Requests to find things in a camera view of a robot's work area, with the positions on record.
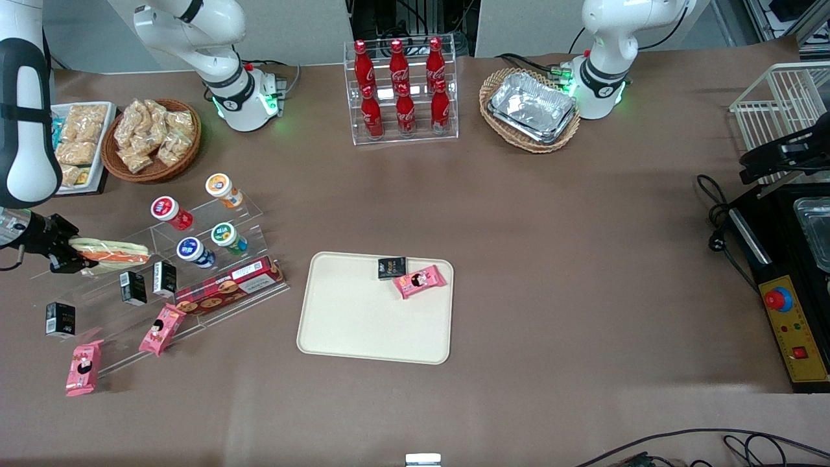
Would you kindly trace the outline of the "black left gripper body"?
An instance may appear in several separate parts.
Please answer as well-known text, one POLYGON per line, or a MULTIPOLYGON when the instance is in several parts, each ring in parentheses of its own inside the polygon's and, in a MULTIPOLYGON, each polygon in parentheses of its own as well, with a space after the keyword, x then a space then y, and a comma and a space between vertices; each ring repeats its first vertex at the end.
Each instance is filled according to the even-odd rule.
POLYGON ((829 166, 828 124, 815 124, 787 135, 777 144, 783 167, 801 171, 827 171, 829 166))

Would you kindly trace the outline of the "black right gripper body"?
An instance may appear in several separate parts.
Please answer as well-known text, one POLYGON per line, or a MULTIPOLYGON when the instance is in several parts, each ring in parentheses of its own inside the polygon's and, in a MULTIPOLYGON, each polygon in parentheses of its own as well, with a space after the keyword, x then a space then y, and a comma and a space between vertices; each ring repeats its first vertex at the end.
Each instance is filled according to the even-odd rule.
POLYGON ((45 218, 38 213, 32 211, 25 211, 29 216, 26 228, 19 237, 19 248, 23 252, 30 254, 39 254, 51 260, 51 255, 65 256, 65 242, 45 242, 44 240, 44 221, 45 218))

